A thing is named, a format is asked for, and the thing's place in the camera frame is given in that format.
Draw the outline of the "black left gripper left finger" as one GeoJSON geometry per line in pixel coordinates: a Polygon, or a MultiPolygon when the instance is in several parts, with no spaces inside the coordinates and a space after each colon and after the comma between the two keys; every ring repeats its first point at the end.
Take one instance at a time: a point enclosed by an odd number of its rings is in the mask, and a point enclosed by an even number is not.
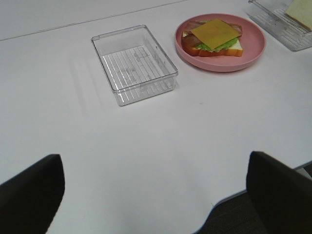
{"type": "Polygon", "coordinates": [[[65,192],[60,155],[48,155],[0,186],[0,232],[45,234],[65,192]]]}

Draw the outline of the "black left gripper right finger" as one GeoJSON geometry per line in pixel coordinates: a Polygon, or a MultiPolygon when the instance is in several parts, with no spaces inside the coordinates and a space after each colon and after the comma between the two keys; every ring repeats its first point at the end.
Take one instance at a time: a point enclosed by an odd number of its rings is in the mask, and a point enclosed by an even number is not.
{"type": "Polygon", "coordinates": [[[312,232],[312,181],[272,156],[250,154],[246,189],[270,234],[312,232]]]}

